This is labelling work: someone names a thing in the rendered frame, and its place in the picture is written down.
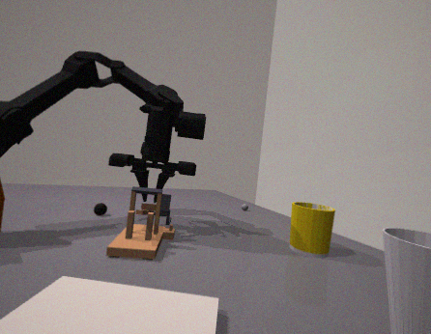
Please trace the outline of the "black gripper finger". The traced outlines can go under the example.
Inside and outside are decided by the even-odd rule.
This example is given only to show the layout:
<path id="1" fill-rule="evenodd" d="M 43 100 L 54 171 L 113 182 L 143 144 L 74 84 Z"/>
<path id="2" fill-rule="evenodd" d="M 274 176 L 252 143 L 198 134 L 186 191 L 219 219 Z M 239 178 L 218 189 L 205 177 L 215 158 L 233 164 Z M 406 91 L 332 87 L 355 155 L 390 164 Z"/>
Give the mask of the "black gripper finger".
<path id="1" fill-rule="evenodd" d="M 148 176 L 149 176 L 149 171 L 150 170 L 146 170 L 146 171 L 130 170 L 130 171 L 136 175 L 136 178 L 138 180 L 138 183 L 139 183 L 140 187 L 146 187 L 146 188 L 148 188 Z M 147 201 L 147 195 L 148 194 L 142 194 L 144 202 Z"/>
<path id="2" fill-rule="evenodd" d="M 167 180 L 169 179 L 169 177 L 172 178 L 174 176 L 175 176 L 175 174 L 169 175 L 169 174 L 159 173 L 158 174 L 158 183 L 157 183 L 156 189 L 163 189 L 163 187 L 164 187 L 165 183 L 167 182 Z M 157 198 L 158 198 L 158 195 L 155 195 L 154 203 L 157 202 Z"/>

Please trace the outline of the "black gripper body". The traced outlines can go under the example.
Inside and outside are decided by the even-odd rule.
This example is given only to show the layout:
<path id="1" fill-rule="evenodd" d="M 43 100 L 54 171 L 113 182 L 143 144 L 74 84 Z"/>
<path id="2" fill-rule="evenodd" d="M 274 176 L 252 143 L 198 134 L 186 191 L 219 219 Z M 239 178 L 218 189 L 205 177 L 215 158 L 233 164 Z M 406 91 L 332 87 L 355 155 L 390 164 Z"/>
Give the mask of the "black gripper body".
<path id="1" fill-rule="evenodd" d="M 179 161 L 179 163 L 168 162 L 171 135 L 146 132 L 144 152 L 141 158 L 134 158 L 132 154 L 113 153 L 109 157 L 110 166 L 131 166 L 132 170 L 146 171 L 147 168 L 161 169 L 163 174 L 173 175 L 178 171 L 180 175 L 195 176 L 196 164 L 193 162 Z M 152 160 L 153 163 L 147 161 Z M 162 162 L 164 164 L 158 164 Z"/>

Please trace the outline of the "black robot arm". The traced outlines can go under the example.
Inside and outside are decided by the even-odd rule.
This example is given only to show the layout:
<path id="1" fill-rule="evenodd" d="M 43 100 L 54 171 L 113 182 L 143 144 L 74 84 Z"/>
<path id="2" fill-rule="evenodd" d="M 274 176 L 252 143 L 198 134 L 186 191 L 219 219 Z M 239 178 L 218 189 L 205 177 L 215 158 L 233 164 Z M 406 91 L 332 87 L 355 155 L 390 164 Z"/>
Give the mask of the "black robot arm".
<path id="1" fill-rule="evenodd" d="M 111 69 L 112 76 L 99 79 L 95 61 Z M 175 90 L 155 85 L 124 62 L 112 61 L 99 52 L 76 51 L 61 71 L 12 100 L 0 100 L 0 158 L 34 132 L 29 125 L 32 120 L 72 91 L 112 83 L 121 84 L 146 102 L 139 108 L 149 114 L 146 132 L 172 135 L 175 127 L 179 137 L 203 140 L 206 115 L 183 112 L 184 102 Z"/>

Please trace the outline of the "black ball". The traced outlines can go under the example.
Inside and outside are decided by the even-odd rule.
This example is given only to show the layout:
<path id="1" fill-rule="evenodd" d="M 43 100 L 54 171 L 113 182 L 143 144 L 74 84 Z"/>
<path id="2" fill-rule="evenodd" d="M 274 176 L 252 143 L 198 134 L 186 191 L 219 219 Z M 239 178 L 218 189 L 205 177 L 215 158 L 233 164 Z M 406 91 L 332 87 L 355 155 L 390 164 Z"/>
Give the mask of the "black ball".
<path id="1" fill-rule="evenodd" d="M 99 203 L 95 206 L 95 213 L 97 215 L 103 215 L 107 212 L 107 205 L 104 203 Z"/>

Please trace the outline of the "yellow cylindrical cup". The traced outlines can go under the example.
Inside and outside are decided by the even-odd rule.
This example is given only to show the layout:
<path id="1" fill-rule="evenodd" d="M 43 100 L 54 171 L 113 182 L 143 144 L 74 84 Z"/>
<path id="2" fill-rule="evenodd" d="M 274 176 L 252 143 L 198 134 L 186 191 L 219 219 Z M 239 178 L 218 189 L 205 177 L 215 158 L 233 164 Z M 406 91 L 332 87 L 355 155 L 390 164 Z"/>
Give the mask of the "yellow cylindrical cup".
<path id="1" fill-rule="evenodd" d="M 327 258 L 330 253 L 333 217 L 333 208 L 293 202 L 290 248 L 305 256 Z"/>

